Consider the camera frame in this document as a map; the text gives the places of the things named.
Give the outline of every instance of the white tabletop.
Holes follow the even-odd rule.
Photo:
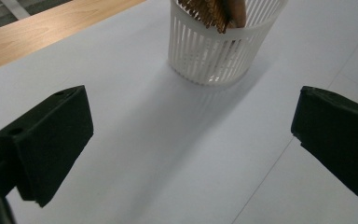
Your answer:
[[[168,65],[170,1],[147,0],[0,67],[0,129],[85,85],[95,134],[18,223],[358,223],[358,197],[290,133],[304,85],[358,102],[358,0],[291,0],[237,84]]]

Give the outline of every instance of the wooden surface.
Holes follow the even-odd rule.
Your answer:
[[[144,0],[74,0],[0,28],[0,66],[73,35]]]

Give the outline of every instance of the basket rim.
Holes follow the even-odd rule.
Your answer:
[[[226,33],[225,34],[220,34],[217,33],[215,35],[239,35],[240,33],[246,32],[246,31],[253,31],[253,30],[257,30],[260,27],[263,27],[265,25],[267,25],[268,23],[272,23],[275,22],[275,20],[278,18],[278,16],[281,14],[282,10],[284,9],[284,7],[286,6],[288,0],[278,0],[282,2],[281,7],[274,12],[274,14],[272,16],[270,16],[268,19],[266,19],[265,21],[262,21],[260,23],[258,23],[257,25],[253,25],[250,27],[245,27],[245,28],[236,28],[236,29],[226,29]],[[178,4],[177,4],[177,0],[171,0],[171,6],[172,7],[176,7],[176,9],[180,10],[181,12],[183,12],[184,15],[187,15],[189,18],[194,19],[193,17],[191,17],[190,15],[188,15],[188,13],[186,13]],[[204,29],[204,32],[217,32],[217,29],[215,27],[210,27],[210,28],[206,28],[202,22],[198,22],[197,25],[202,26]]]

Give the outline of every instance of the perforated basket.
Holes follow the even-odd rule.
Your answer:
[[[245,28],[218,34],[171,0],[169,62],[177,73],[202,85],[237,80],[249,68],[287,0],[245,0]]]

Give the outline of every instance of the basket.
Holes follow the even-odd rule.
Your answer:
[[[245,28],[219,34],[171,0],[169,63],[181,76],[201,85],[238,80],[249,68],[287,0],[245,0]]]

